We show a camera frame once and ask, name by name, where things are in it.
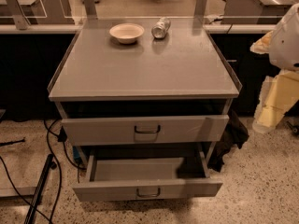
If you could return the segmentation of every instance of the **drawer handle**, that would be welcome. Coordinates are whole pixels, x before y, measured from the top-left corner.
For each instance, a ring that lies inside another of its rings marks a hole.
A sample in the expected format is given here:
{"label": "drawer handle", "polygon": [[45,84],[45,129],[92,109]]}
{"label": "drawer handle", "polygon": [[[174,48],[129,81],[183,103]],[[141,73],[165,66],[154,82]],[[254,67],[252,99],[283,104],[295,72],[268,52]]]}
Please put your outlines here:
{"label": "drawer handle", "polygon": [[139,189],[136,190],[136,195],[137,197],[139,198],[156,198],[156,197],[159,197],[161,194],[161,189],[158,188],[158,192],[156,194],[148,194],[148,195],[142,195],[139,193]]}
{"label": "drawer handle", "polygon": [[158,133],[160,130],[161,130],[161,126],[160,125],[158,125],[157,130],[155,130],[155,131],[139,131],[137,129],[137,126],[134,127],[135,133]]}

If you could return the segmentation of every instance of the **floor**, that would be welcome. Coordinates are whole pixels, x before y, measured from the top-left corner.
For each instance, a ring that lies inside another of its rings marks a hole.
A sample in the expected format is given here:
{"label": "floor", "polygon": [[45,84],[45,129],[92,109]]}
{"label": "floor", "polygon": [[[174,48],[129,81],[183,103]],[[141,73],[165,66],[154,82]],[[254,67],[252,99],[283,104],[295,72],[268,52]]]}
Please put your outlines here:
{"label": "floor", "polygon": [[[79,0],[70,0],[75,12],[82,12]],[[196,0],[102,0],[97,4],[100,16],[191,16]],[[135,6],[142,7],[136,12]],[[207,14],[221,14],[221,0],[208,0]],[[135,202],[81,203],[72,190],[78,182],[78,170],[64,154],[64,146],[50,134],[50,147],[62,167],[61,196],[57,202],[52,223],[134,223],[134,224],[214,224],[214,223],[299,223],[299,137],[293,136],[285,118],[268,134],[252,130],[253,118],[242,117],[249,130],[249,140],[241,149],[233,148],[224,156],[221,172],[210,170],[212,179],[221,179],[223,185],[216,197],[186,200],[158,200]],[[57,122],[52,131],[60,131]],[[45,160],[50,154],[47,130],[42,120],[0,122],[0,143],[25,138],[25,142],[0,147],[11,179],[16,187],[36,186]],[[72,148],[66,142],[67,153]],[[0,188],[11,185],[0,163]],[[79,172],[79,181],[85,173]],[[58,190],[58,169],[50,170],[38,210],[49,217]],[[20,199],[0,200],[0,223],[23,223],[28,205]],[[35,223],[49,223],[36,213]]]}

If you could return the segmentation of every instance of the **black metal bar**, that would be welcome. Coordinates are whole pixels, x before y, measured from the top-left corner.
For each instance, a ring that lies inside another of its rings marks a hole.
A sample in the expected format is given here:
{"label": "black metal bar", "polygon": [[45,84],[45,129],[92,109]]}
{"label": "black metal bar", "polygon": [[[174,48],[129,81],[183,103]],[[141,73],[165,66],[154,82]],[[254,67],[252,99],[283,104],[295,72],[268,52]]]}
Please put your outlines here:
{"label": "black metal bar", "polygon": [[42,171],[42,173],[39,177],[39,181],[38,181],[38,184],[37,184],[37,187],[36,187],[36,192],[35,192],[35,195],[34,195],[32,201],[31,201],[31,205],[29,207],[29,210],[28,210],[28,213],[27,213],[24,224],[31,224],[34,221],[35,214],[36,214],[36,208],[39,204],[41,193],[42,193],[43,188],[45,186],[47,176],[48,176],[48,173],[49,173],[49,169],[52,165],[52,160],[53,160],[53,155],[49,154],[47,159],[46,159],[43,171]]}

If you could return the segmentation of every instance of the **drawer front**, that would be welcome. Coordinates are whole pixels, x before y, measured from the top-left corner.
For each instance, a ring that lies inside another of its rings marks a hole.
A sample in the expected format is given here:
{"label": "drawer front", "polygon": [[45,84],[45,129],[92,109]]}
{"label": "drawer front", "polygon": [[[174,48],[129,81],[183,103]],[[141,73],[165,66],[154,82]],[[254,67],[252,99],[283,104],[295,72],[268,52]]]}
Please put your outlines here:
{"label": "drawer front", "polygon": [[82,202],[214,197],[220,180],[209,178],[80,183],[73,190]]}
{"label": "drawer front", "polygon": [[64,119],[74,146],[219,141],[228,116]]}

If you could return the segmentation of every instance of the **cabinet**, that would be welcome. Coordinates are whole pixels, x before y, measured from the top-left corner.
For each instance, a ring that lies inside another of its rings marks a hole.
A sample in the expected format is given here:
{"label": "cabinet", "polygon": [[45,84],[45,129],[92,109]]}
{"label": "cabinet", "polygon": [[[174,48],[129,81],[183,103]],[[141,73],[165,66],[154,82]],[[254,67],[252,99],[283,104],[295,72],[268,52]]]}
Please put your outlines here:
{"label": "cabinet", "polygon": [[[50,83],[87,165],[85,182],[73,186],[83,202],[215,196],[221,187],[206,163],[240,84],[200,21],[171,18],[167,37],[155,40],[157,20],[86,21]],[[124,22],[145,28],[136,43],[110,37]]]}

